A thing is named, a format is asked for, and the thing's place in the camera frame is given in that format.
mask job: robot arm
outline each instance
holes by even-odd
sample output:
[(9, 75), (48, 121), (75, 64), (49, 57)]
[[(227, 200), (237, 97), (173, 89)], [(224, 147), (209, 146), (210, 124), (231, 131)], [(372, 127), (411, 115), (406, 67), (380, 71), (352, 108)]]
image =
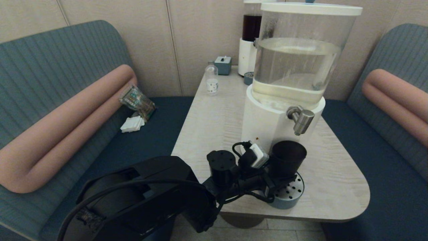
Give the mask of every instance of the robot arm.
[[(297, 169), (288, 172), (257, 145), (239, 142), (233, 148), (236, 145), (246, 150), (241, 156), (233, 149), (238, 165), (229, 151), (207, 155), (211, 177), (203, 184), (179, 157), (152, 158), (89, 181), (57, 240), (142, 240), (180, 213), (203, 232), (224, 204), (243, 195), (273, 202), (274, 192), (295, 179)], [(268, 171), (269, 167), (279, 169)]]

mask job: water dispenser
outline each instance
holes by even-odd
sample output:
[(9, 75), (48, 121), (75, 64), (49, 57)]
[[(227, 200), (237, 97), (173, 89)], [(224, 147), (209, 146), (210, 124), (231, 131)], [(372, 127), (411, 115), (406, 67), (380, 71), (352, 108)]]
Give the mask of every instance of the water dispenser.
[(247, 89), (242, 140), (269, 151), (310, 137), (324, 91), (362, 8), (262, 3), (253, 84)]

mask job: navy seat cushion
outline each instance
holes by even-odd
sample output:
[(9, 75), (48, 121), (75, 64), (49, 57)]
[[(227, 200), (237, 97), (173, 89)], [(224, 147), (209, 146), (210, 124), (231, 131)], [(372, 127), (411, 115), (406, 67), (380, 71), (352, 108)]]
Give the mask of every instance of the navy seat cushion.
[(333, 241), (428, 240), (428, 185), (346, 103), (327, 100), (322, 114), (366, 177), (370, 203), (346, 223), (323, 223)]
[[(42, 239), (56, 239), (62, 221), (76, 205), (77, 196), (88, 180), (152, 157), (171, 155), (193, 97), (158, 97), (151, 100), (158, 109), (150, 120), (137, 132), (121, 133), (118, 130), (118, 134), (83, 174), (43, 227)], [(173, 220), (145, 240), (169, 240), (172, 226)]]

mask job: light wood tabletop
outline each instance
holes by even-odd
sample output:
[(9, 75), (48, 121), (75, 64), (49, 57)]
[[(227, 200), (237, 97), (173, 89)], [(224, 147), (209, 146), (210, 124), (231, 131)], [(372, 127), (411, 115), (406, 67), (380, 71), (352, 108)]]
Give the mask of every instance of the light wood tabletop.
[[(210, 177), (206, 155), (213, 150), (232, 151), (241, 141), (247, 85), (232, 67), (229, 76), (219, 76), (216, 96), (206, 93), (205, 79), (199, 85), (180, 135), (172, 151), (182, 158), (202, 183)], [(271, 207), (252, 196), (226, 204), (223, 214), (324, 222), (345, 222), (360, 215), (368, 206), (370, 190), (364, 175), (323, 118), (310, 141), (299, 168), (305, 182), (300, 200), (291, 209)]]

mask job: metal spigot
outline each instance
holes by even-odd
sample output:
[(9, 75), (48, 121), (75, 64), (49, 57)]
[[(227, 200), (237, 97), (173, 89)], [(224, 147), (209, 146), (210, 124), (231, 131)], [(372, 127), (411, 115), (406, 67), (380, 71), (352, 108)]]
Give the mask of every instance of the metal spigot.
[(292, 106), (287, 110), (287, 117), (294, 120), (294, 134), (300, 136), (304, 134), (312, 122), (315, 114), (310, 110), (303, 109), (302, 106)]

